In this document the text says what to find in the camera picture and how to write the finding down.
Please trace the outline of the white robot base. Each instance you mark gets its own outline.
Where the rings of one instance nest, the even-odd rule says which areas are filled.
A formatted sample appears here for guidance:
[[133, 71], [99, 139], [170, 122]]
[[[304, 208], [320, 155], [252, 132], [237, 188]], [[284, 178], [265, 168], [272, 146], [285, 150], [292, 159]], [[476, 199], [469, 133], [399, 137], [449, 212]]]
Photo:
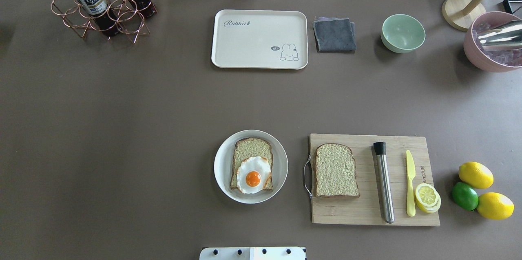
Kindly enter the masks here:
[[207, 247], [200, 260], [306, 260], [305, 247]]

